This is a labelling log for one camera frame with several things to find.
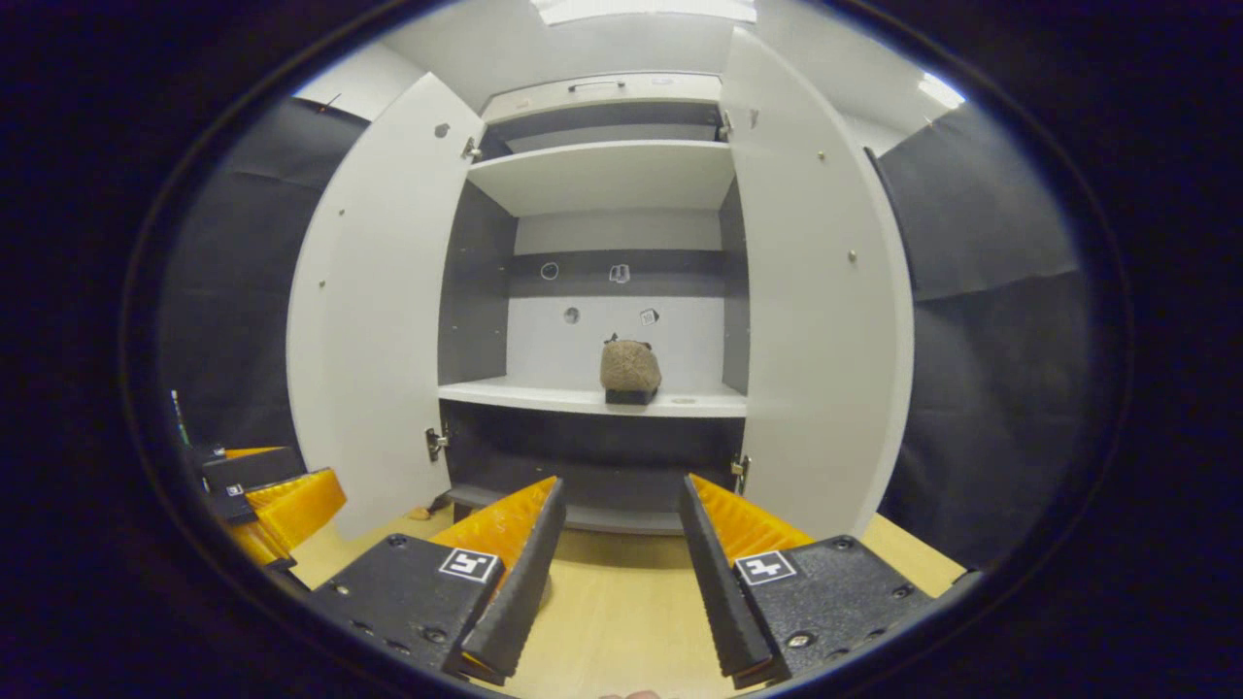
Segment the white ceiling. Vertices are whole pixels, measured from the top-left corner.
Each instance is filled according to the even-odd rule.
[[[755,31],[838,109],[914,133],[946,112],[924,71],[802,0],[757,0]],[[721,72],[735,22],[624,15],[546,26],[528,0],[460,0],[390,32],[384,44],[436,73],[471,107],[526,85],[620,71]]]

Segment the black fabric backdrop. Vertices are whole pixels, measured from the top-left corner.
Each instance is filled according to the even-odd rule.
[[[880,512],[968,567],[1074,471],[1094,353],[1074,224],[1021,146],[965,104],[879,159],[915,292],[915,376]]]
[[[285,323],[302,236],[363,118],[290,98],[234,146],[185,218],[159,311],[162,382],[190,440],[292,445]]]

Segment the white shelf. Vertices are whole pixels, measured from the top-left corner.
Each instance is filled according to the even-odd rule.
[[[470,182],[513,216],[617,209],[717,210],[733,182],[727,143],[612,141],[472,165]]]
[[[747,398],[718,384],[689,392],[656,392],[646,405],[614,405],[604,402],[604,389],[562,389],[523,386],[511,377],[486,378],[440,387],[440,398],[507,408],[584,413],[593,415],[640,415],[649,418],[745,418]]]

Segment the white cabinet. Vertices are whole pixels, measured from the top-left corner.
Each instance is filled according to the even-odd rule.
[[[850,143],[741,30],[721,78],[584,77],[482,118],[420,80],[334,175],[290,305],[295,427],[341,476],[343,534],[547,475],[571,526],[676,534],[681,474],[730,486],[743,453],[748,498],[813,536],[861,534],[912,351],[896,226]],[[604,402],[613,332],[653,343],[646,407]]]

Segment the cabinet door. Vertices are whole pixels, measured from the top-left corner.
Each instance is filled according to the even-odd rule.
[[[359,137],[311,218],[290,296],[290,407],[307,468],[336,470],[359,536],[449,489],[436,328],[445,249],[484,122],[428,73]]]
[[[751,279],[746,496],[817,539],[859,536],[889,483],[911,391],[897,225],[842,116],[738,29],[721,108]]]

